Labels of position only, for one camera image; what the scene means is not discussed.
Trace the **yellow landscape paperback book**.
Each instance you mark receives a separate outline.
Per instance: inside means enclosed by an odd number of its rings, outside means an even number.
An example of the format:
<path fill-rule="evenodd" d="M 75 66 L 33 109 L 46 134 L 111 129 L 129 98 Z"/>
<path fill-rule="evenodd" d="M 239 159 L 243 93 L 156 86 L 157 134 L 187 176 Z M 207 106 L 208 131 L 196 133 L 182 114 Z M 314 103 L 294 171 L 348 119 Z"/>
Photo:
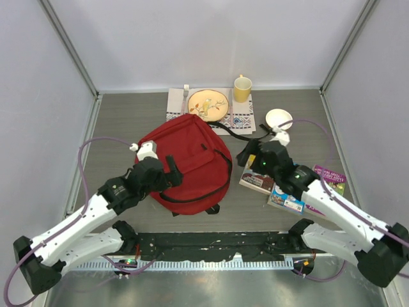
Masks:
<path fill-rule="evenodd" d="M 250 155 L 247 159 L 239 184 L 260 193 L 270 195 L 274 187 L 274 180 L 268 175 L 260 175 L 251 170 L 251 164 L 254 162 L 255 157 L 255 155 Z"/>

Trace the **red backpack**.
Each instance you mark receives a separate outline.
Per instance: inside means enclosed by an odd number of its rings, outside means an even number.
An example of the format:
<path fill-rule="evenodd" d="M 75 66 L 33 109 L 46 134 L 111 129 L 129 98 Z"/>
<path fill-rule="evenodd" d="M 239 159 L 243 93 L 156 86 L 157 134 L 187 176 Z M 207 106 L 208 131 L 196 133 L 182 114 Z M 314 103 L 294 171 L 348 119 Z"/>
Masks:
<path fill-rule="evenodd" d="M 211 125 L 195 114 L 185 114 L 157 127 L 138 145 L 147 141 L 156 143 L 163 163 L 172 156 L 183 175 L 181 185 L 150 196 L 173 215 L 217 214 L 229 189 L 233 159 Z"/>

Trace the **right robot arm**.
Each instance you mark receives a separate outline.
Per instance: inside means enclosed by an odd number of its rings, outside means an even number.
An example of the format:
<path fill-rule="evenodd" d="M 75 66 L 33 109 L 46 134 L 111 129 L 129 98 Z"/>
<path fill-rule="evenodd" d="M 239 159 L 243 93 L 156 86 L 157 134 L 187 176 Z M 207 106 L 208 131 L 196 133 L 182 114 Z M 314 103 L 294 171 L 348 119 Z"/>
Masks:
<path fill-rule="evenodd" d="M 385 288 L 408 263 L 408 230 L 401 224 L 389 225 L 356 207 L 336 193 L 311 168 L 295 164 L 278 140 L 250 139 L 237 155 L 239 166 L 254 155 L 251 169 L 273 178 L 279 189 L 311 205 L 336 224 L 342 233 L 328 230 L 303 219 L 292 229 L 290 248 L 304 252 L 318 249 L 355 265 L 372 284 Z"/>

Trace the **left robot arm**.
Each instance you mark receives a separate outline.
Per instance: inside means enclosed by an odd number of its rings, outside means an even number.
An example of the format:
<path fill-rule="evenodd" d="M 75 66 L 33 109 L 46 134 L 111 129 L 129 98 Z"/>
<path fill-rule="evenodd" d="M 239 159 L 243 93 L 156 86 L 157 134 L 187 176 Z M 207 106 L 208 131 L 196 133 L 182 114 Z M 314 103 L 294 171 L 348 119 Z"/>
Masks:
<path fill-rule="evenodd" d="M 48 291 L 70 269 L 89 259 L 115 252 L 131 254 L 138 236 L 124 221 L 115 222 L 95 238 L 83 237 L 136 206 L 149 193 L 181 185 L 183 174 L 173 157 L 168 155 L 166 162 L 169 172 L 160 160 L 144 158 L 124 175 L 108 179 L 83 207 L 52 229 L 32 239 L 18 238 L 13 243 L 15 258 L 32 294 Z"/>

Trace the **patterned white placemat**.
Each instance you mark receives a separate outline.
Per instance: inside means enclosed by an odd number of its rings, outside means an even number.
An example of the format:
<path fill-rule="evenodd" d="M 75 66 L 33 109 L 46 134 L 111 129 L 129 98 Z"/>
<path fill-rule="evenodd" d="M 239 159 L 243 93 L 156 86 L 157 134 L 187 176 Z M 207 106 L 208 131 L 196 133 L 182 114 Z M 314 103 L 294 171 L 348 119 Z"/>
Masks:
<path fill-rule="evenodd" d="M 230 88 L 198 88 L 198 89 L 190 89 L 189 95 L 187 97 L 186 105 L 185 105 L 185 114 L 190 114 L 187 111 L 188 107 L 188 99 L 190 96 L 200 90 L 216 90 L 219 91 L 228 98 Z M 172 120 L 181 116 L 181 104 L 183 100 L 183 89 L 171 88 L 168 92 L 168 99 L 167 99 L 167 111 L 166 111 L 166 120 Z M 254 131 L 256 131 L 256 121 L 254 119 L 254 111 L 252 105 L 252 96 L 249 95 L 249 98 L 246 102 L 238 103 L 234 99 L 233 94 L 233 128 L 231 129 L 235 134 L 238 135 L 250 135 Z M 219 123 L 225 125 L 227 128 L 230 129 L 229 125 L 229 111 L 227 115 L 218 121 Z"/>

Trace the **white orange bowl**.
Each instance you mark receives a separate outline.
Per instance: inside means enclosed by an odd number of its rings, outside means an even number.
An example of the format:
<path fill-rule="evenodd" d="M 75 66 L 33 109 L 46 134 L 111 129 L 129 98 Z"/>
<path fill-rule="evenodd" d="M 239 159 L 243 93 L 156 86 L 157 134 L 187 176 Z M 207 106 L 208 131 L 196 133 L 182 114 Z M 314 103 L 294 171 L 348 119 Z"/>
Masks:
<path fill-rule="evenodd" d="M 283 109 L 271 109 L 265 116 L 266 124 L 273 128 L 278 126 L 283 130 L 288 130 L 292 126 L 293 117 Z"/>

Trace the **blue comic cover book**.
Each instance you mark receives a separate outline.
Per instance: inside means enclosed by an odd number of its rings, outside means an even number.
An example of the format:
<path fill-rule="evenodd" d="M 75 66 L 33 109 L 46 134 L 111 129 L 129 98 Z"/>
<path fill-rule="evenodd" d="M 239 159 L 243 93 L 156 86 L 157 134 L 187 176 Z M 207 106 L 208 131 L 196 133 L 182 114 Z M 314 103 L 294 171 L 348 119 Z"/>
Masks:
<path fill-rule="evenodd" d="M 302 215 L 304 213 L 305 203 L 297 200 L 292 195 L 285 194 L 277 184 L 274 184 L 267 203 L 294 214 Z"/>

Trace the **bird pattern wooden plate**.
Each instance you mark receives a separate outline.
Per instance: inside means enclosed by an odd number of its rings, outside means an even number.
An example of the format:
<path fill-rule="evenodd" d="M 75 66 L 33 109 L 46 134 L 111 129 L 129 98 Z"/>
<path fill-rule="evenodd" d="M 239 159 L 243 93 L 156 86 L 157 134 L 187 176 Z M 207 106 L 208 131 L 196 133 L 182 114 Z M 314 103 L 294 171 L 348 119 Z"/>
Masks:
<path fill-rule="evenodd" d="M 200 90 L 188 99 L 187 111 L 205 122 L 217 122 L 227 115 L 229 100 L 219 91 Z"/>

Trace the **yellow mug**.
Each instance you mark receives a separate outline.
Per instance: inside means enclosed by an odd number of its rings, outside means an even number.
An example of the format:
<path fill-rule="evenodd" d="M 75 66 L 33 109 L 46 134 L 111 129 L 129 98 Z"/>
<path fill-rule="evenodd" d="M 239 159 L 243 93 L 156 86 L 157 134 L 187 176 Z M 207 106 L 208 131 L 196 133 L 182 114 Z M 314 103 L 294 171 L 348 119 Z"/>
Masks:
<path fill-rule="evenodd" d="M 235 101 L 238 103 L 245 102 L 251 94 L 251 89 L 252 81 L 248 77 L 239 75 L 234 81 L 233 94 Z"/>

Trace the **purple treehouse book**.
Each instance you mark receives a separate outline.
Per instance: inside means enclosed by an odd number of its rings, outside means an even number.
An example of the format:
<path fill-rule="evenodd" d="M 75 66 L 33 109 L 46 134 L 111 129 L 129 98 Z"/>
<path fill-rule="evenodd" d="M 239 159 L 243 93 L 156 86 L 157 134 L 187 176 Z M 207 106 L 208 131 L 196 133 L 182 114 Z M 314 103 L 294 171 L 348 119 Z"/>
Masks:
<path fill-rule="evenodd" d="M 326 181 L 326 183 L 335 192 L 337 192 L 341 196 L 344 196 L 346 187 L 346 176 L 344 174 L 329 169 L 325 169 L 324 167 L 318 164 L 314 165 L 313 170 L 314 172 L 319 174 L 320 177 L 324 178 L 324 181 Z M 323 219 L 327 219 L 327 217 L 324 214 L 322 214 L 319 210 L 317 210 L 316 208 L 309 204 L 304 205 L 304 212 L 312 214 L 314 216 L 318 216 Z"/>

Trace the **pink handled knife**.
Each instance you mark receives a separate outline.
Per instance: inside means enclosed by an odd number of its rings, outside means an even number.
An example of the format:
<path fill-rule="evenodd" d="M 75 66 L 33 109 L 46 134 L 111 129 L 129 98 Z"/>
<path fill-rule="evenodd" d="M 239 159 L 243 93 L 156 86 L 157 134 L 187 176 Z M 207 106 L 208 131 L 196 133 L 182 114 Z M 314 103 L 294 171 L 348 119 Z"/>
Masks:
<path fill-rule="evenodd" d="M 228 93 L 228 100 L 229 100 L 229 125 L 230 125 L 230 129 L 233 128 L 233 117 L 234 117 L 234 112 L 233 112 L 233 89 L 230 88 L 229 89 L 229 93 Z"/>

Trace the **pink handled fork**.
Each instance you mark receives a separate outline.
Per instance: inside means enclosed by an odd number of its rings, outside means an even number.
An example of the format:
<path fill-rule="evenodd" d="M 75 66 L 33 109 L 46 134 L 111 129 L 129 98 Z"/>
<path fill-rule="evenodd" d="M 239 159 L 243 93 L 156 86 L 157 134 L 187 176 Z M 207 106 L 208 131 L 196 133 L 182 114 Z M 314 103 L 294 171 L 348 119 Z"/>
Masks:
<path fill-rule="evenodd" d="M 190 86 L 188 84 L 185 84 L 183 86 L 183 100 L 181 104 L 181 115 L 185 114 L 185 105 L 186 105 L 187 97 L 189 95 L 189 90 L 190 90 Z"/>

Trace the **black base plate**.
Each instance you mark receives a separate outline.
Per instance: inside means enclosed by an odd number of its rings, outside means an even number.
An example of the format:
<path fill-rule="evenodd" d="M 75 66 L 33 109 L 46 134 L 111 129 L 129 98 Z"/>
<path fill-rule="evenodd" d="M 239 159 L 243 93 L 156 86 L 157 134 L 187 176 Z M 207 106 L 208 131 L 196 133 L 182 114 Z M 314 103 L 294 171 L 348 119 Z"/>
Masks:
<path fill-rule="evenodd" d="M 313 251 L 286 232 L 168 232 L 138 233 L 123 253 L 168 262 L 229 262 L 238 253 L 245 262 L 262 262 Z"/>

